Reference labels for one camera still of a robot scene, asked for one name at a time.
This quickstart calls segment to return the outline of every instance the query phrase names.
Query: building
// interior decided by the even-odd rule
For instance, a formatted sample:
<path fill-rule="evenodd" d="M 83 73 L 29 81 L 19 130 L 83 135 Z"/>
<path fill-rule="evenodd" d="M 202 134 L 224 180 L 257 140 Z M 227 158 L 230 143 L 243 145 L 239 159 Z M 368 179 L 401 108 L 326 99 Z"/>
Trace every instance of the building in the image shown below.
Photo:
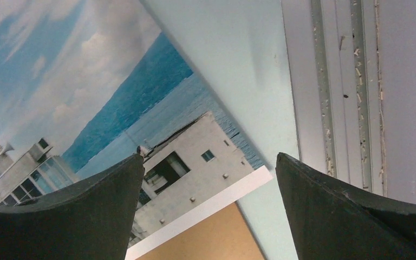
<path fill-rule="evenodd" d="M 79 180 L 61 157 L 50 154 L 51 149 L 42 138 L 13 161 L 7 155 L 13 148 L 0 145 L 0 205 L 16 205 Z"/>
<path fill-rule="evenodd" d="M 150 151 L 136 211 L 133 245 L 239 181 L 254 169 L 211 112 L 203 114 Z"/>

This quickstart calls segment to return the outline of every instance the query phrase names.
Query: blue hill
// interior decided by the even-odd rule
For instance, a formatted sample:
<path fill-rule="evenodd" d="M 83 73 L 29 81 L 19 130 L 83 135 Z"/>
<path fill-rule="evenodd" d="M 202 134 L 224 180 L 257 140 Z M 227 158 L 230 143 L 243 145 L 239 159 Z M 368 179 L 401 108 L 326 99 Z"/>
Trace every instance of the blue hill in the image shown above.
<path fill-rule="evenodd" d="M 78 171 L 192 73 L 161 33 L 111 99 L 63 153 L 63 158 Z"/>

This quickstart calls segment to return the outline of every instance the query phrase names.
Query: building facade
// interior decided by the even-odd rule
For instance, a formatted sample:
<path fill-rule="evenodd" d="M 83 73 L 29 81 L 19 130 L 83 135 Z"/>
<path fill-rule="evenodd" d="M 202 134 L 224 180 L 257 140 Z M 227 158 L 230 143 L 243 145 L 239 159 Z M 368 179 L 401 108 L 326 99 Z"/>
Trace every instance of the building facade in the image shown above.
<path fill-rule="evenodd" d="M 0 145 L 0 205 L 16 205 L 79 180 L 61 157 L 50 154 L 51 149 L 42 138 L 13 161 L 7 155 L 13 148 Z"/>
<path fill-rule="evenodd" d="M 130 246 L 254 170 L 211 112 L 143 151 L 145 176 Z"/>

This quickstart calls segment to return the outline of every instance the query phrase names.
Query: poster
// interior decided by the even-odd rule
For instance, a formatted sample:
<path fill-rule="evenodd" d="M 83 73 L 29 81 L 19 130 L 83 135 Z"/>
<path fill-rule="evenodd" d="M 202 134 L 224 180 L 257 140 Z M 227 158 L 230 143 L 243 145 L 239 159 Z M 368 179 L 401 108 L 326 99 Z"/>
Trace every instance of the poster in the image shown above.
<path fill-rule="evenodd" d="M 134 153 L 129 246 L 263 165 L 137 0 L 0 1 L 0 206 Z"/>

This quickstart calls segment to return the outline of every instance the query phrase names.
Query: sky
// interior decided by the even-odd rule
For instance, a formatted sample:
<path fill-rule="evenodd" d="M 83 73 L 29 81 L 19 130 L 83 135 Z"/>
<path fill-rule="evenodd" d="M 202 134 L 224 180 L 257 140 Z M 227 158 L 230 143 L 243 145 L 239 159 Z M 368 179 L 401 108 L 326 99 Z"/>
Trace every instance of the sky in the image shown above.
<path fill-rule="evenodd" d="M 0 0 L 0 143 L 63 153 L 159 33 L 138 0 Z"/>

